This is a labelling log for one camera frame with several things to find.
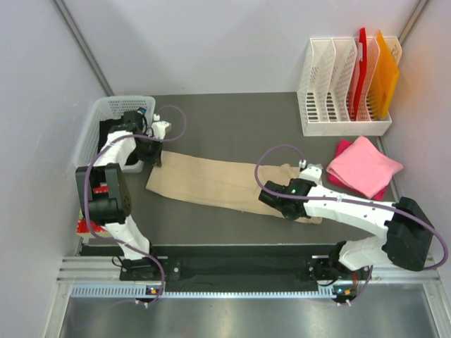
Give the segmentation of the beige t shirt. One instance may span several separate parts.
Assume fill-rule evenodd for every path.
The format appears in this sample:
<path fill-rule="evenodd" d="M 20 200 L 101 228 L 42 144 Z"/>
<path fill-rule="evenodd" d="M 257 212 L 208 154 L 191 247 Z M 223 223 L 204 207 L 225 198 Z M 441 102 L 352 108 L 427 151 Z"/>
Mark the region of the beige t shirt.
<path fill-rule="evenodd" d="M 161 166 L 152 170 L 146 189 L 178 201 L 282 218 L 281 212 L 259 200 L 254 169 L 253 163 L 163 151 Z"/>

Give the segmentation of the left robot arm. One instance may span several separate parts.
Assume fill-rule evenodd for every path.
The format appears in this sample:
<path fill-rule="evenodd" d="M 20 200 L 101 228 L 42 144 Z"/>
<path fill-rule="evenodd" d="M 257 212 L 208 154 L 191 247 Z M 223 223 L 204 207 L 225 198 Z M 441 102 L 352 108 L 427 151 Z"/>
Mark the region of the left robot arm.
<path fill-rule="evenodd" d="M 122 280 L 164 278 L 162 264 L 153 257 L 151 242 L 140 232 L 132 217 L 132 199 L 123 169 L 131 155 L 141 161 L 161 164 L 164 136 L 152 137 L 146 110 L 124 112 L 120 122 L 111 126 L 104 145 L 89 162 L 75 171 L 82 216 L 88 230 L 97 225 L 119 245 L 122 258 L 112 262 L 121 269 Z"/>

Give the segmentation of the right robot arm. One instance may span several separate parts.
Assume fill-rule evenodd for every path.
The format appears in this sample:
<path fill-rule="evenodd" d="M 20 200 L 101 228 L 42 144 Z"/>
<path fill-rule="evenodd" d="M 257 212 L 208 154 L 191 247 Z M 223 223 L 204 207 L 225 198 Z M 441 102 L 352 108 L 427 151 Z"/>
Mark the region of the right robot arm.
<path fill-rule="evenodd" d="M 402 197 L 397 203 L 369 201 L 295 178 L 288 185 L 268 181 L 259 200 L 288 220 L 326 218 L 370 234 L 363 240 L 336 244 L 328 262 L 336 278 L 346 278 L 368 265 L 392 263 L 410 271 L 425 267 L 433 226 L 413 199 Z"/>

